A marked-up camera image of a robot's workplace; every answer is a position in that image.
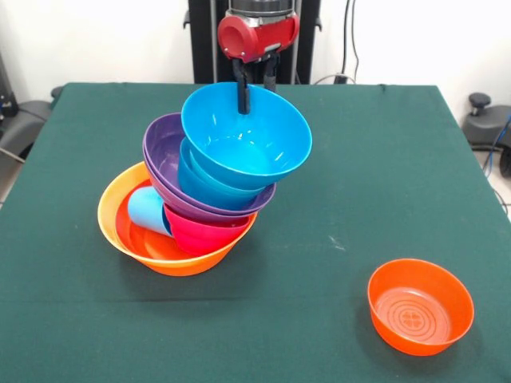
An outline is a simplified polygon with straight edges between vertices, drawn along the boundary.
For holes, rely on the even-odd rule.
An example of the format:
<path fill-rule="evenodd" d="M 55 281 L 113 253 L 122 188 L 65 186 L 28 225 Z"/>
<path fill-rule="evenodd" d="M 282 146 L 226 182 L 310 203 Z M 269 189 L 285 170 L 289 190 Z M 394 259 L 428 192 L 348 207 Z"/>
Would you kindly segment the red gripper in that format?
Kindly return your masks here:
<path fill-rule="evenodd" d="M 224 17 L 217 29 L 218 42 L 224 54 L 233 60 L 233 74 L 237 83 L 238 112 L 250 113 L 248 78 L 244 63 L 265 61 L 263 87 L 276 90 L 279 52 L 292 45 L 299 33 L 299 17 L 293 14 L 277 22 L 251 26 L 248 18 L 236 15 Z"/>

